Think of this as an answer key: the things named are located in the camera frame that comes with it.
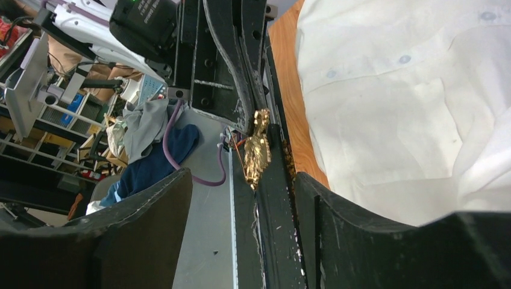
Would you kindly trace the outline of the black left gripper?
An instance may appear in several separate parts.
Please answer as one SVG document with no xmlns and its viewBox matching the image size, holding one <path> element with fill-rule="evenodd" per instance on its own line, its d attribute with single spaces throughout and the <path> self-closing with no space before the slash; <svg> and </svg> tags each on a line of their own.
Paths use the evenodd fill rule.
<svg viewBox="0 0 511 289">
<path fill-rule="evenodd" d="M 261 62 L 266 1 L 180 1 L 170 96 L 250 135 L 266 107 Z"/>
</svg>

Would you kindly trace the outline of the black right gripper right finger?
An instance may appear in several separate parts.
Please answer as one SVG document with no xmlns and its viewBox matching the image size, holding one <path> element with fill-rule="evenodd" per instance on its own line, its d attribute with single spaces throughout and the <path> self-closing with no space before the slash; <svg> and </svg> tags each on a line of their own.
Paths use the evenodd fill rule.
<svg viewBox="0 0 511 289">
<path fill-rule="evenodd" d="M 294 183 L 309 288 L 509 288 L 510 214 L 452 213 L 414 227 Z"/>
</svg>

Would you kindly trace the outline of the white button-up shirt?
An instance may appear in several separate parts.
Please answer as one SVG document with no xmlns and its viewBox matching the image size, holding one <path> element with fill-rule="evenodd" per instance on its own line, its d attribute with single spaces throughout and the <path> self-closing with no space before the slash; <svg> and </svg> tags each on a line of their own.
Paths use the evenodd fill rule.
<svg viewBox="0 0 511 289">
<path fill-rule="evenodd" d="M 413 226 L 510 211 L 509 1 L 306 1 L 296 57 L 333 192 Z"/>
</svg>

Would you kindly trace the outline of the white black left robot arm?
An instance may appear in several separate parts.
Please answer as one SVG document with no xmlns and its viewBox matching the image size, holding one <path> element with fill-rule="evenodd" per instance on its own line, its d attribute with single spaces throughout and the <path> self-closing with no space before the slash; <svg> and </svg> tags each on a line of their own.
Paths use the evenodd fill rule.
<svg viewBox="0 0 511 289">
<path fill-rule="evenodd" d="M 102 58 L 166 83 L 173 98 L 245 135 L 266 108 L 266 1 L 46 1 L 34 23 L 89 60 Z"/>
</svg>

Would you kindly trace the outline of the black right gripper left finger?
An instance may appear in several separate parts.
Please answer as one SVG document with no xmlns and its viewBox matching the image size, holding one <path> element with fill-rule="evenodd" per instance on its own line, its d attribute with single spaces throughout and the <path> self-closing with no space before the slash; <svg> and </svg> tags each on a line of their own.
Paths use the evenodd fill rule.
<svg viewBox="0 0 511 289">
<path fill-rule="evenodd" d="M 171 288 L 192 198 L 189 169 L 61 227 L 1 231 L 2 288 Z"/>
</svg>

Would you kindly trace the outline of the gold leaf brooch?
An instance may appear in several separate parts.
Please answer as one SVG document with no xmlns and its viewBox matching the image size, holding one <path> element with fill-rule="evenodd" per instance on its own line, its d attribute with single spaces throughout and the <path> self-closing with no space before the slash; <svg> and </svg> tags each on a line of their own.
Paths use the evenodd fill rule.
<svg viewBox="0 0 511 289">
<path fill-rule="evenodd" d="M 263 171 L 271 163 L 271 151 L 267 136 L 270 124 L 270 111 L 267 108 L 254 113 L 254 131 L 245 141 L 244 174 L 245 181 L 256 190 Z"/>
</svg>

